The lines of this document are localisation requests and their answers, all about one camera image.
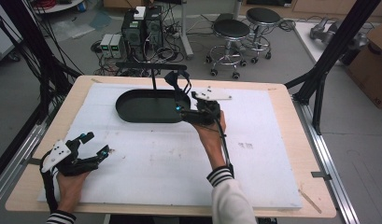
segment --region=aluminum rail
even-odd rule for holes
[[[360,224],[357,214],[354,211],[353,205],[347,196],[345,187],[340,179],[336,167],[333,163],[330,151],[324,142],[322,135],[319,135],[312,124],[313,111],[309,105],[301,105],[299,102],[293,102],[298,112],[298,117],[301,119],[304,128],[307,128],[305,132],[309,134],[311,138],[312,148],[315,150],[316,156],[318,156],[318,162],[320,163],[322,172],[328,178],[325,178],[327,185],[331,187],[332,194],[340,209],[342,218],[346,224]]]
[[[0,175],[0,201],[7,190],[12,186],[12,183],[20,177],[20,172],[23,171],[28,160],[31,158],[34,150],[39,145],[45,135],[48,125],[44,120],[40,125],[35,125],[32,131],[27,135],[17,153],[13,156],[10,163]]]

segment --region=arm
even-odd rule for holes
[[[223,111],[220,112],[220,126],[225,131],[226,123]],[[230,170],[223,159],[221,140],[217,125],[201,127],[193,125],[199,133],[210,160],[212,173],[207,177],[214,187],[212,191],[213,223],[256,223],[254,212],[246,196],[240,188],[240,183],[233,179]]]
[[[60,188],[60,203],[57,211],[50,215],[47,223],[73,224],[75,222],[77,218],[72,213],[79,203],[83,183],[89,173],[76,176],[57,174],[57,182]]]

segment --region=shelf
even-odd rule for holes
[[[56,11],[62,11],[66,10],[70,7],[75,7],[77,4],[83,2],[83,0],[73,0],[71,4],[57,4],[54,7],[51,7],[49,9],[43,10],[42,8],[34,7],[35,13],[37,14],[45,14],[45,13],[51,13]]]

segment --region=cardboard box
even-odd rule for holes
[[[382,24],[371,30],[365,46],[347,69],[347,73],[378,107],[382,108]]]
[[[144,6],[144,0],[104,0],[104,7],[109,8],[136,8]]]

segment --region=round stool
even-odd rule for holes
[[[211,76],[214,77],[218,74],[215,67],[219,63],[232,65],[234,68],[232,77],[240,78],[236,65],[240,63],[241,66],[246,66],[246,61],[243,59],[240,50],[232,47],[232,42],[245,39],[249,34],[248,26],[241,21],[221,20],[214,23],[213,31],[216,36],[223,37],[226,40],[226,44],[215,46],[206,56],[208,63],[214,62],[210,72]]]
[[[251,29],[248,36],[248,42],[243,43],[245,47],[257,51],[257,55],[251,58],[252,63],[256,63],[259,59],[260,51],[267,50],[265,58],[271,59],[270,41],[264,37],[265,29],[276,26],[281,20],[280,16],[273,10],[263,7],[254,7],[247,11],[247,20],[254,25],[255,29]]]

